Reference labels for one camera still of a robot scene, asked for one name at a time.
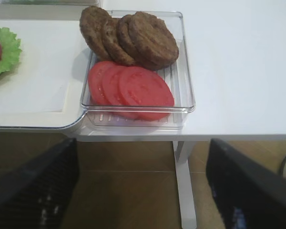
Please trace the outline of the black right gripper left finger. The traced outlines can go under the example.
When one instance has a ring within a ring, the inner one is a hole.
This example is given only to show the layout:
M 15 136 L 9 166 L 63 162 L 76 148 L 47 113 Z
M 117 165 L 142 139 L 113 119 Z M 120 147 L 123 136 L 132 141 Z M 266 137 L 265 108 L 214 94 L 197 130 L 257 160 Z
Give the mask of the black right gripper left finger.
M 0 177 L 0 229 L 58 229 L 79 179 L 68 138 Z

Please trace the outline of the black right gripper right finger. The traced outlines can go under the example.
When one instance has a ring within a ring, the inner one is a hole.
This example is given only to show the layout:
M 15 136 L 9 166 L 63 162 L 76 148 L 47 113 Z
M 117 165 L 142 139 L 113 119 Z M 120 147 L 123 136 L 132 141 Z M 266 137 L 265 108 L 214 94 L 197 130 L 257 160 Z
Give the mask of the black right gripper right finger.
M 227 229 L 286 229 L 286 179 L 221 139 L 210 141 L 206 177 Z

